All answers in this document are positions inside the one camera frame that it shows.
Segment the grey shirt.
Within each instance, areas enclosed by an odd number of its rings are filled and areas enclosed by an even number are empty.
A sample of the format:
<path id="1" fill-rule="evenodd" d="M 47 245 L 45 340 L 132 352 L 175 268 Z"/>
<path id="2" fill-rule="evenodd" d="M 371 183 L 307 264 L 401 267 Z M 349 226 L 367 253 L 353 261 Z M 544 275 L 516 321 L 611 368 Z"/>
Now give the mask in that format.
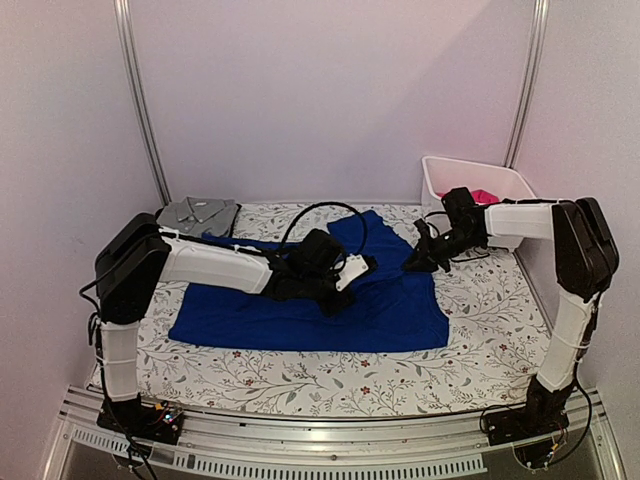
<path id="1" fill-rule="evenodd" d="M 156 222 L 182 235 L 228 237 L 233 234 L 240 210 L 241 205 L 233 199 L 185 197 L 160 210 Z"/>

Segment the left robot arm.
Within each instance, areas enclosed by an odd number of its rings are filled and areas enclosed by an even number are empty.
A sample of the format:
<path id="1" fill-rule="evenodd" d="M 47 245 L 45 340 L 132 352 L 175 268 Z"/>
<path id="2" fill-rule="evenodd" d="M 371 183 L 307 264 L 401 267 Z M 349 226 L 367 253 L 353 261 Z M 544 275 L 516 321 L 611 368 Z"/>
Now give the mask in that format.
<path id="1" fill-rule="evenodd" d="M 299 244 L 260 248 L 190 237 L 134 217 L 99 254 L 98 362 L 111 419 L 128 434 L 148 426 L 139 405 L 138 331 L 160 286 L 221 288 L 274 301 L 311 300 L 326 316 L 352 301 L 351 286 L 369 264 L 329 233 L 314 229 Z"/>

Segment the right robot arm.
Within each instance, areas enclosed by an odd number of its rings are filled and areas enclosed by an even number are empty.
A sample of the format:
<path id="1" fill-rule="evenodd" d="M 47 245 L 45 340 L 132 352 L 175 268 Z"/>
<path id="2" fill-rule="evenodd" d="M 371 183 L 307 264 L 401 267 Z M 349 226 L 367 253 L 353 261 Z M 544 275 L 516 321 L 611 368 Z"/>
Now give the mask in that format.
<path id="1" fill-rule="evenodd" d="M 516 421 L 524 435 L 537 436 L 554 422 L 577 385 L 578 362 L 589 348 L 602 295 L 619 266 L 613 235 L 593 197 L 479 205 L 467 189 L 456 188 L 444 196 L 443 205 L 449 230 L 434 237 L 425 221 L 415 221 L 419 240 L 404 270 L 450 271 L 454 257 L 499 237 L 549 240 L 554 246 L 559 307 L 545 359 Z"/>

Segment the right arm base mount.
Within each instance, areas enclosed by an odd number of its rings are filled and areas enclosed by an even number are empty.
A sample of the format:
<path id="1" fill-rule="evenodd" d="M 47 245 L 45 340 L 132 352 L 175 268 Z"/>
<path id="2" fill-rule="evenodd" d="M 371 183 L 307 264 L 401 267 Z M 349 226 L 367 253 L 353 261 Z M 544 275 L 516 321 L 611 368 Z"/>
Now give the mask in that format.
<path id="1" fill-rule="evenodd" d="M 491 446 L 514 444 L 516 461 L 528 470 L 546 469 L 569 440 L 566 402 L 498 405 L 483 410 L 479 428 Z"/>

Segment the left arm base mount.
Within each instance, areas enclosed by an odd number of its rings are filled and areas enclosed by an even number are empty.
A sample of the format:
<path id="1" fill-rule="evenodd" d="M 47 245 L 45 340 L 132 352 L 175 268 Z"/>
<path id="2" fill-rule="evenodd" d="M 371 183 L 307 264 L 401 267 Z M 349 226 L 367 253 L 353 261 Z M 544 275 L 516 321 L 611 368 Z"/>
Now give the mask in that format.
<path id="1" fill-rule="evenodd" d="M 105 398 L 97 419 L 103 429 L 169 445 L 178 443 L 183 423 L 184 410 L 178 404 L 145 405 L 140 396 L 126 401 Z"/>

